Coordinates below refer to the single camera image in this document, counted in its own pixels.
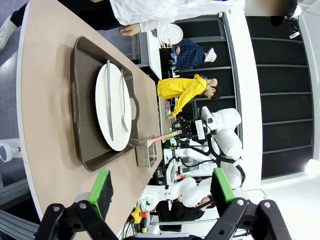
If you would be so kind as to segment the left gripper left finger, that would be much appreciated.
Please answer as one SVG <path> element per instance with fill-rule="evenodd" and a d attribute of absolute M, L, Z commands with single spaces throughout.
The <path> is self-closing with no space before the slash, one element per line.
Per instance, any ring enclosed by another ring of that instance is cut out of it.
<path fill-rule="evenodd" d="M 99 171 L 91 192 L 77 196 L 69 207 L 50 204 L 42 217 L 36 240 L 73 240 L 76 233 L 86 232 L 92 240 L 116 240 L 106 223 L 114 189 L 111 172 Z"/>

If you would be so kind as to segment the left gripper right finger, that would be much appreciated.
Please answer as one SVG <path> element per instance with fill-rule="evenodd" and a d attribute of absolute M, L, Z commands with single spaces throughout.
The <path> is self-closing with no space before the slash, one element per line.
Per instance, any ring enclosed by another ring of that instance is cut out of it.
<path fill-rule="evenodd" d="M 214 169 L 210 192 L 219 219 L 206 235 L 206 240 L 230 240 L 238 229 L 247 230 L 254 240 L 292 238 L 276 202 L 266 199 L 254 204 L 235 197 L 222 168 Z"/>

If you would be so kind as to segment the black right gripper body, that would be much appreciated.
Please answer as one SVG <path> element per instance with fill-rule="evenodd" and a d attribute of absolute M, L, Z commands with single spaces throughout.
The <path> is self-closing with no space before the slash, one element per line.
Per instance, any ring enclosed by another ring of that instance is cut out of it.
<path fill-rule="evenodd" d="M 187 120 L 185 122 L 185 137 L 192 139 L 197 135 L 197 128 L 194 120 Z"/>

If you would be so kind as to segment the person right hand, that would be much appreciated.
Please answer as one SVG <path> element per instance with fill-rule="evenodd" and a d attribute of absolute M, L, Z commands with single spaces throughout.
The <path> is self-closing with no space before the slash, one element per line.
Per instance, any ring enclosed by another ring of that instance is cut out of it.
<path fill-rule="evenodd" d="M 122 27 L 119 30 L 120 34 L 122 36 L 128 36 L 128 37 L 132 37 L 134 35 L 137 35 L 138 33 L 141 32 L 141 28 L 140 25 L 138 23 L 135 24 L 131 24 L 131 25 L 127 25 Z"/>

